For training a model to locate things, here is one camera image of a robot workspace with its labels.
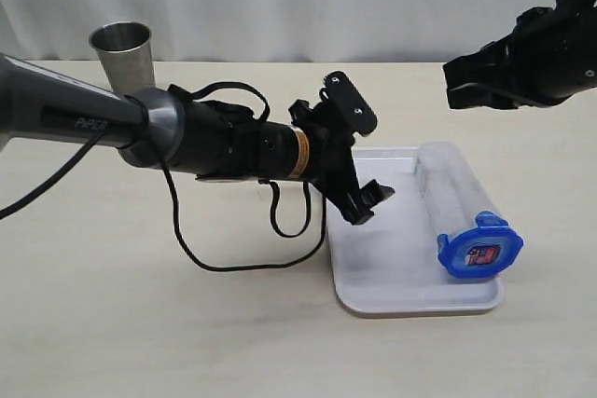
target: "white curtain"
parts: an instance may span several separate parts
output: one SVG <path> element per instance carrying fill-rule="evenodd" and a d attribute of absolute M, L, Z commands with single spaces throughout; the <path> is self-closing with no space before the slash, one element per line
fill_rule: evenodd
<path fill-rule="evenodd" d="M 553 0 L 0 0 L 0 52 L 94 59 L 89 33 L 147 23 L 162 61 L 445 61 Z"/>

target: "stainless steel cup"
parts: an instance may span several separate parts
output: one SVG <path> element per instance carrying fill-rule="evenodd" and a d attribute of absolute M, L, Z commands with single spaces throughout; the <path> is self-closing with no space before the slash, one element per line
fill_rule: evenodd
<path fill-rule="evenodd" d="M 127 95 L 156 85 L 151 30 L 143 23 L 113 22 L 90 35 L 112 90 Z"/>

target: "blue plastic cap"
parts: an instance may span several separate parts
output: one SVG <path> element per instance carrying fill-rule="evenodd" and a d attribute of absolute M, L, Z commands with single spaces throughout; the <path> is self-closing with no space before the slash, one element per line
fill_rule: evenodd
<path fill-rule="evenodd" d="M 456 236 L 437 237 L 437 259 L 454 277 L 481 279 L 493 277 L 508 268 L 521 251 L 523 240 L 507 221 L 494 213 L 482 212 L 477 227 Z"/>

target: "plastic tray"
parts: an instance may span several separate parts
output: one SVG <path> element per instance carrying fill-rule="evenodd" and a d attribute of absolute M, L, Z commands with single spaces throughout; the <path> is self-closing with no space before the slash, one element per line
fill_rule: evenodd
<path fill-rule="evenodd" d="M 437 241 L 413 175 L 415 147 L 356 148 L 359 180 L 377 179 L 396 193 L 363 226 L 328 207 L 328 240 L 336 294 L 361 317 L 470 314 L 498 306 L 498 277 L 467 281 L 437 261 Z"/>

